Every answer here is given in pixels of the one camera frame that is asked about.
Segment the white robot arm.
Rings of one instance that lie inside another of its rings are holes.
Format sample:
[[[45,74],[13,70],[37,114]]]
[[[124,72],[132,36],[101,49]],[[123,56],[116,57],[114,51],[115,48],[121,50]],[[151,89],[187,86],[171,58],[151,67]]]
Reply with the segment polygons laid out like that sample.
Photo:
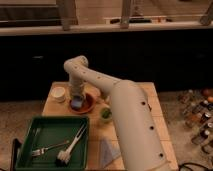
[[[172,171],[151,115],[148,97],[136,82],[88,68],[85,56],[64,62],[72,94],[83,91],[86,81],[109,97],[118,143],[127,171]]]

